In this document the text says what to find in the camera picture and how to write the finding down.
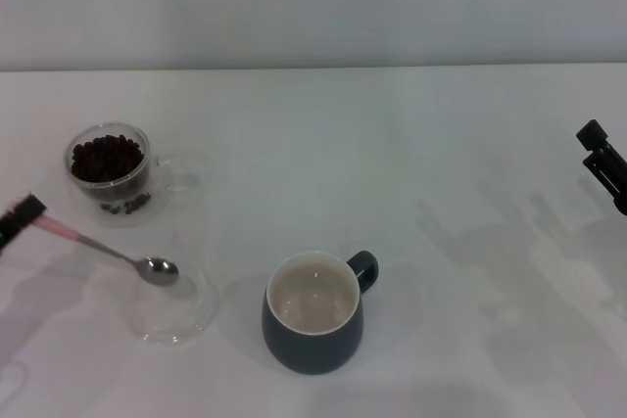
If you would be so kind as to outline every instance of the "metal spoon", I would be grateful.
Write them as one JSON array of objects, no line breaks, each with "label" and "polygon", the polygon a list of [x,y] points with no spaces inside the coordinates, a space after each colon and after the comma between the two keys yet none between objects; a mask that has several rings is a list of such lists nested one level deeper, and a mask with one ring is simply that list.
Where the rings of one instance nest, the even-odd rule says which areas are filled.
[{"label": "metal spoon", "polygon": [[89,237],[82,235],[76,230],[70,229],[57,219],[53,219],[45,214],[40,215],[32,221],[32,225],[58,237],[79,242],[87,247],[91,247],[92,249],[96,249],[100,252],[104,252],[105,254],[123,259],[135,268],[137,274],[139,274],[144,281],[154,284],[155,286],[169,286],[178,280],[178,267],[176,267],[174,263],[167,261],[165,258],[159,258],[156,256],[146,256],[145,258],[138,260],[129,258],[128,256],[122,255],[121,253],[110,249],[106,245],[103,245],[94,239],[90,239]]},{"label": "metal spoon", "polygon": [[110,249],[96,240],[85,237],[82,234],[78,235],[76,241],[91,247],[92,249],[104,252],[105,254],[123,259],[135,268],[137,274],[139,274],[144,281],[156,286],[169,286],[174,284],[178,279],[178,267],[171,261],[167,261],[165,258],[146,256],[145,258],[135,260]]}]

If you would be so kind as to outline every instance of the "white table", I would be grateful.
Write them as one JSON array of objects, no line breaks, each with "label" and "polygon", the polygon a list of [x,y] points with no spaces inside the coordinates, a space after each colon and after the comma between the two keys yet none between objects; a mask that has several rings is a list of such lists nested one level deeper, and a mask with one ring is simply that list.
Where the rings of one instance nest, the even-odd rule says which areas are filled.
[{"label": "white table", "polygon": [[[623,65],[0,74],[0,204],[32,190],[129,252],[177,230],[220,296],[196,339],[146,344],[114,262],[25,231],[0,416],[626,416],[627,218],[575,138],[596,118],[627,157],[626,97]],[[109,120],[206,156],[208,191],[135,228],[74,210],[62,152]],[[318,377],[260,331],[269,272],[311,249],[382,267],[360,350]]]}]

